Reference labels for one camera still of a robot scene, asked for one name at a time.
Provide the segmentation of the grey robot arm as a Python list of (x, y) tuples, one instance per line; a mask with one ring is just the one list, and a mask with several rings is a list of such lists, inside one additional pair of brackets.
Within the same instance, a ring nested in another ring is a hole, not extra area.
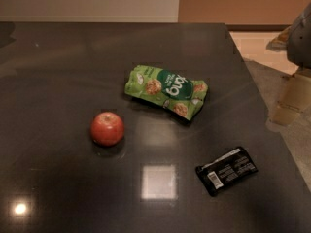
[(289, 125), (311, 105), (311, 3), (291, 25), (287, 58), (297, 65), (281, 93), (270, 120)]

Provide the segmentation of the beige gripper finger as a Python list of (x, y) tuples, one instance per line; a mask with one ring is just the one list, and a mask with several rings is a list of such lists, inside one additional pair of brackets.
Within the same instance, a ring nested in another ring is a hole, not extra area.
[(271, 121), (290, 125), (311, 105), (311, 70), (297, 70), (286, 82)]

